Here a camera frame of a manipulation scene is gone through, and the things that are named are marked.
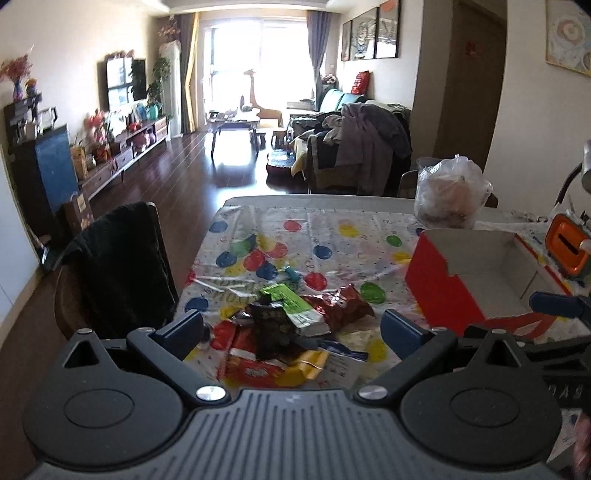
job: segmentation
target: black framed artwork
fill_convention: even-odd
[[[351,60],[375,58],[375,35],[379,8],[371,10],[351,20]]]
[[[402,0],[388,0],[379,6],[375,58],[398,57]]]
[[[349,60],[349,50],[351,48],[351,25],[353,21],[349,20],[343,24],[343,41],[340,46],[340,59],[342,61]]]

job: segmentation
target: brown door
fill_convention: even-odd
[[[484,170],[501,98],[505,46],[501,20],[468,2],[455,3],[435,157],[464,155]]]

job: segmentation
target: white plastic bag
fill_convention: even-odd
[[[480,167],[456,155],[419,171],[414,214],[429,228],[472,228],[491,193]]]

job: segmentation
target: gray blanket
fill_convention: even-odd
[[[383,195],[392,159],[406,158],[411,147],[395,115],[376,105],[350,103],[342,109],[341,143],[335,166],[359,166],[359,187]]]

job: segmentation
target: open cardboard box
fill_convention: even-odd
[[[476,323],[534,339],[556,317],[532,312],[531,294],[570,294],[518,235],[498,231],[424,231],[406,281],[429,324],[458,335]]]

